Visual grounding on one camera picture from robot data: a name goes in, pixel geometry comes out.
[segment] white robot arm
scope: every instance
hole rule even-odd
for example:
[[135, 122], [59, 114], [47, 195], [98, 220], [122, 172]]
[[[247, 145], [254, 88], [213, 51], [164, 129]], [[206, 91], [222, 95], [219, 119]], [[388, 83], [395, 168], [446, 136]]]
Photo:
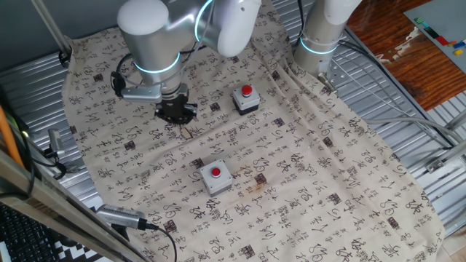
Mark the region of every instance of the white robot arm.
[[316, 0], [307, 13], [294, 60], [318, 77], [327, 74], [330, 61], [350, 15], [362, 0]]
[[[117, 22], [146, 83], [141, 86], [148, 88], [123, 89], [121, 96], [157, 103], [156, 115], [168, 122], [191, 121], [197, 105], [187, 104], [180, 51], [202, 41], [226, 57], [238, 55], [249, 42], [260, 6], [261, 0], [170, 0], [166, 4], [129, 0], [120, 8]], [[121, 75], [116, 75], [116, 81], [124, 83]]]

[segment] keyboard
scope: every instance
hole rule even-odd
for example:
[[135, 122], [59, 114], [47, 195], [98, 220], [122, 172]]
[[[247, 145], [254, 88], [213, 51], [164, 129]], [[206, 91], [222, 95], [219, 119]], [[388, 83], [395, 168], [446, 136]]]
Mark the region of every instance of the keyboard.
[[46, 226], [0, 203], [0, 242], [3, 241], [12, 262], [59, 261]]

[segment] blue led ring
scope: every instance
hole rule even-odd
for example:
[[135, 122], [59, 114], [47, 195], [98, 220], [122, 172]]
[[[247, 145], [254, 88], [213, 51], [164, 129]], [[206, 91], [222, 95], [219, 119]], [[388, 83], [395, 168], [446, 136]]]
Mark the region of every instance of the blue led ring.
[[318, 51], [314, 51], [314, 50], [310, 49], [309, 47], [306, 47], [306, 45], [305, 45], [304, 42], [303, 42], [303, 39], [302, 39], [302, 38], [300, 38], [300, 39], [301, 39], [301, 44], [303, 45], [304, 48], [306, 48], [307, 51], [313, 52], [313, 53], [318, 54], [318, 55], [327, 55], [327, 54], [330, 54], [331, 52], [335, 51], [335, 49], [336, 49], [336, 47], [335, 47], [335, 48], [333, 48], [332, 50], [327, 51], [327, 52], [318, 52]]
[[135, 65], [139, 70], [141, 70], [141, 71], [144, 72], [144, 73], [148, 73], [148, 74], [160, 74], [160, 73], [169, 71], [171, 68], [173, 68], [173, 66], [176, 65], [176, 63], [178, 62], [178, 60], [180, 60], [180, 53], [178, 53], [178, 57], [175, 59], [175, 62], [173, 62], [173, 64], [171, 64], [170, 66], [168, 66], [167, 68], [164, 68], [164, 69], [162, 69], [162, 70], [155, 70], [155, 71], [150, 71], [150, 70], [143, 69], [143, 68], [141, 68], [139, 65], [137, 65], [136, 63], [134, 63], [134, 65]]
[[202, 14], [204, 13], [205, 9], [212, 3], [212, 0], [208, 0], [205, 4], [201, 7], [201, 10], [197, 14], [196, 23], [194, 24], [194, 36], [196, 36], [196, 40], [199, 41], [199, 36], [197, 35], [197, 30], [199, 29], [199, 21], [201, 21]]

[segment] metal clamp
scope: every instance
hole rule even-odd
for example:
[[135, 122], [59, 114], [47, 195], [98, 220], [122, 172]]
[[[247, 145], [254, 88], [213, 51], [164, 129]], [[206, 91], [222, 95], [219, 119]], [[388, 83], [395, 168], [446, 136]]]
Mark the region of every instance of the metal clamp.
[[434, 162], [428, 164], [425, 168], [427, 169], [427, 171], [429, 171], [429, 173], [433, 173], [435, 172], [437, 169], [440, 169], [444, 166], [442, 160], [435, 160]]
[[122, 96], [130, 102], [160, 103], [162, 102], [162, 93], [160, 85], [148, 88], [124, 88]]

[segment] wrinkled fabric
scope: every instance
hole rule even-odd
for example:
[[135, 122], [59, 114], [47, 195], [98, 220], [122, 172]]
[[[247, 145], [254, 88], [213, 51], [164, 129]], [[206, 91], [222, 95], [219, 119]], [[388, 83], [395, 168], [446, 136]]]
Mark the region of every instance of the wrinkled fabric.
[[[183, 82], [199, 108], [184, 127], [155, 118], [153, 104], [115, 96], [110, 73], [128, 53], [118, 28], [70, 43], [63, 104], [98, 193], [169, 231], [179, 261], [435, 261], [444, 229], [422, 187], [294, 64], [269, 0], [241, 54], [195, 55]], [[130, 62], [122, 71], [141, 80]], [[244, 84], [261, 102], [240, 116], [231, 94]], [[200, 167], [217, 159], [233, 185], [210, 198]], [[160, 232], [128, 233], [153, 261], [173, 260]]]

